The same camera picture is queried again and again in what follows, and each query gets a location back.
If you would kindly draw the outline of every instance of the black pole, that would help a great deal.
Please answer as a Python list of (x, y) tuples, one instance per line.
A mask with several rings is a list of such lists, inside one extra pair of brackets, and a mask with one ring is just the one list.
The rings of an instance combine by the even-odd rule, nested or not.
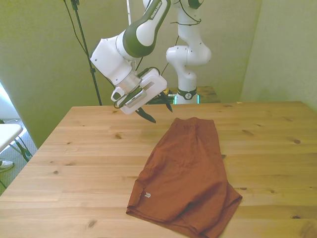
[(97, 81), (96, 81), (96, 77), (95, 77), (96, 70), (93, 68), (93, 66), (91, 64), (91, 61), (90, 61), (90, 58), (89, 58), (89, 52), (88, 52), (88, 48), (87, 48), (87, 44), (86, 44), (86, 40), (85, 40), (85, 36), (84, 36), (84, 31), (83, 31), (83, 28), (81, 26), (81, 22), (80, 22), (79, 15), (78, 15), (78, 7), (77, 7), (77, 5), (79, 4), (79, 0), (70, 0), (70, 1), (71, 1), (72, 6), (73, 6), (73, 9), (75, 11), (75, 14), (76, 14), (76, 18), (77, 18), (79, 29), (80, 29), (80, 33), (81, 33), (81, 37), (83, 38), (84, 47), (85, 47), (85, 51), (86, 51), (86, 55), (87, 55), (87, 59), (88, 59), (89, 67), (90, 67), (90, 73), (91, 73), (91, 75), (93, 77), (93, 81), (94, 81), (94, 85), (95, 85), (95, 89), (96, 89), (99, 105), (102, 106), (103, 103), (101, 102), (100, 93), (99, 93), (99, 89), (98, 89), (98, 85), (97, 85)]

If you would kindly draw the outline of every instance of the white wall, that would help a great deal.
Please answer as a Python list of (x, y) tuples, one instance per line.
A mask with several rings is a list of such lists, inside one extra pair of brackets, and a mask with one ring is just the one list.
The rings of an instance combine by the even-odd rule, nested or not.
[(0, 119), (20, 118), (0, 82)]

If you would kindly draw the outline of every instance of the brown shorts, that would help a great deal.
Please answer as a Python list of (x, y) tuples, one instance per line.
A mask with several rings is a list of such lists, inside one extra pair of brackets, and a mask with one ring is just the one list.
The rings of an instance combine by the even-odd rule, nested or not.
[(242, 196), (228, 183), (212, 120), (175, 119), (135, 181), (127, 214), (193, 238), (216, 238)]

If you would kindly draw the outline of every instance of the wall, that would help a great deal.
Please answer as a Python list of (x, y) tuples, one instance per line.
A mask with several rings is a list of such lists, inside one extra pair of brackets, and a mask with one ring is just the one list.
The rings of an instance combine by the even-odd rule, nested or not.
[(0, 119), (18, 119), (20, 118), (14, 108), (8, 94), (0, 83)]
[[(125, 0), (80, 0), (79, 14), (91, 51), (128, 25)], [(0, 22), (0, 81), (39, 147), (72, 106), (98, 105), (87, 58), (62, 0), (3, 1)], [(112, 88), (97, 80), (110, 104)]]
[[(256, 30), (262, 0), (206, 0), (201, 7), (200, 24), (203, 40), (212, 51), (209, 64), (192, 69), (198, 75), (199, 86), (213, 86), (223, 102), (240, 97)], [(132, 21), (144, 13), (141, 0), (130, 0)], [(163, 70), (166, 50), (177, 38), (177, 10), (171, 9), (160, 29), (154, 52), (145, 58), (141, 68), (156, 66)], [(164, 73), (168, 85), (177, 87), (177, 75), (172, 66)]]
[(242, 101), (303, 101), (317, 110), (317, 1), (264, 0)]

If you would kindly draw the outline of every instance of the white table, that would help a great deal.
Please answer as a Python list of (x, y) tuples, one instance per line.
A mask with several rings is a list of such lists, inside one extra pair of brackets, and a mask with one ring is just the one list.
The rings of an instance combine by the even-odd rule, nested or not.
[(0, 124), (0, 152), (23, 131), (17, 124)]

